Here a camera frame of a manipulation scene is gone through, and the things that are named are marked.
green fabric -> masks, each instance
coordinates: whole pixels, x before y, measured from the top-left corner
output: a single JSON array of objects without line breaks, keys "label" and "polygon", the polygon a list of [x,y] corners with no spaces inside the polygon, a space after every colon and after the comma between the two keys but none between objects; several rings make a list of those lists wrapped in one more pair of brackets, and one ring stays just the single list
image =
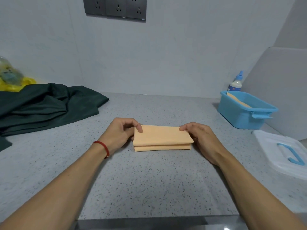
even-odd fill
[{"label": "green fabric", "polygon": [[0,91],[0,151],[3,136],[46,130],[99,114],[109,99],[84,86],[54,83],[27,85],[19,92]]}]

terrazzo surface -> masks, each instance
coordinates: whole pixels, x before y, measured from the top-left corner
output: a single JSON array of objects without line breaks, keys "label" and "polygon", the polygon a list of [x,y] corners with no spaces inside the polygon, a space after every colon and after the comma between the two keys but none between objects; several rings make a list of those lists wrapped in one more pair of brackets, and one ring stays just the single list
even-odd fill
[{"label": "terrazzo surface", "polygon": [[[280,201],[307,213],[307,182],[271,169],[251,130],[232,127],[217,111],[219,100],[103,93],[100,114],[45,131],[7,137],[0,152],[0,222],[80,157],[115,117],[142,124],[209,125],[224,146]],[[134,152],[127,143],[106,160],[79,219],[236,215],[220,170],[198,151]]]}]

yellow plastic bag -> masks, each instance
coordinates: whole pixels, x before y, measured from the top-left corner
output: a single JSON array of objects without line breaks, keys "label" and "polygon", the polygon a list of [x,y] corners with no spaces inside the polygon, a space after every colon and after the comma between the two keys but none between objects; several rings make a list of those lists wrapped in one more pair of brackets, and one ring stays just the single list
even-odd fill
[{"label": "yellow plastic bag", "polygon": [[21,83],[21,86],[18,85],[8,85],[0,78],[0,91],[11,91],[11,92],[19,92],[26,85],[36,84],[36,81],[30,77],[24,77]]}]

white bottle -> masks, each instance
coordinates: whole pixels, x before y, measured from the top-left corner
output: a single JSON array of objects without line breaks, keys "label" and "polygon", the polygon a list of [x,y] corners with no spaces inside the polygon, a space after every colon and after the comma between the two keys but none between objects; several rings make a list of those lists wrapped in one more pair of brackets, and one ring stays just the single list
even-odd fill
[{"label": "white bottle", "polygon": [[241,91],[242,79],[243,79],[243,71],[241,71],[239,75],[236,76],[236,80],[229,85],[228,91]]}]

red bracelet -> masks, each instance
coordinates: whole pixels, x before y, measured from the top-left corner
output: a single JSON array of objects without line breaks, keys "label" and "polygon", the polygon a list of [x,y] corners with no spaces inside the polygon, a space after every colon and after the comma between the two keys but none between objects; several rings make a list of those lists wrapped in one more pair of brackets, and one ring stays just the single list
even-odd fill
[{"label": "red bracelet", "polygon": [[102,143],[101,141],[94,141],[94,143],[99,143],[99,144],[101,144],[102,146],[104,146],[104,148],[105,148],[105,150],[106,150],[106,157],[105,157],[105,158],[108,158],[108,157],[110,156],[109,149],[108,149],[108,147],[107,147],[104,143]]}]

